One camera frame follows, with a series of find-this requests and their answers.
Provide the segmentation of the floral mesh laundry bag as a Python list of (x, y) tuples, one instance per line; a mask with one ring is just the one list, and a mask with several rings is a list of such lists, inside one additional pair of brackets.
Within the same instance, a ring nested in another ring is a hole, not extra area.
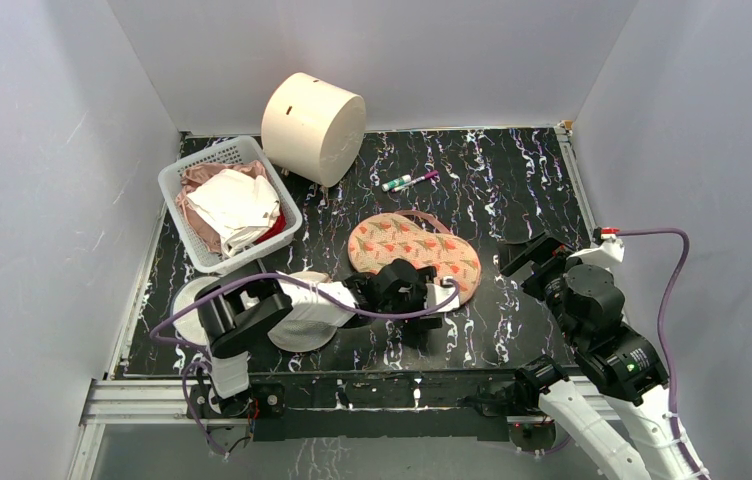
[(347, 246), (353, 269), (376, 273), (396, 259), (415, 268), (433, 267), (436, 277), (458, 282), (458, 301), (469, 302), (481, 284), (482, 265), (476, 249), (434, 216), (401, 210), (380, 213), (354, 227)]

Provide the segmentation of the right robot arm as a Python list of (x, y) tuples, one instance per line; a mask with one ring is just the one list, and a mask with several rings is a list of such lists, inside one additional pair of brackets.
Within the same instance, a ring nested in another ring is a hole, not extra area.
[(628, 434), (621, 436), (549, 356), (516, 371), (512, 397), (523, 411), (550, 417), (607, 479), (711, 476), (679, 415), (674, 363), (666, 347), (664, 311), (690, 250), (684, 231), (668, 232), (681, 239), (682, 252), (660, 302), (657, 345), (625, 322), (625, 295), (611, 272), (623, 261), (624, 238), (638, 231), (598, 227), (593, 246), (582, 250), (548, 232), (498, 246), (502, 275), (530, 267), (522, 291), (547, 307), (579, 370)]

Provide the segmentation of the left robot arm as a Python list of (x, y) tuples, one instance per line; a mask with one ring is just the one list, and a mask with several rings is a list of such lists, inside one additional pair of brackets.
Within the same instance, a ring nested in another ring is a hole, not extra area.
[(435, 268), (405, 260), (341, 281), (312, 271), (270, 274), (256, 261), (224, 277), (190, 281), (172, 310), (184, 314), (174, 323), (179, 334), (210, 353), (212, 403), (238, 416), (251, 400), (249, 358), (264, 342), (303, 353), (325, 346), (341, 328), (376, 319), (433, 328), (440, 313), (458, 305), (453, 278), (439, 279)]

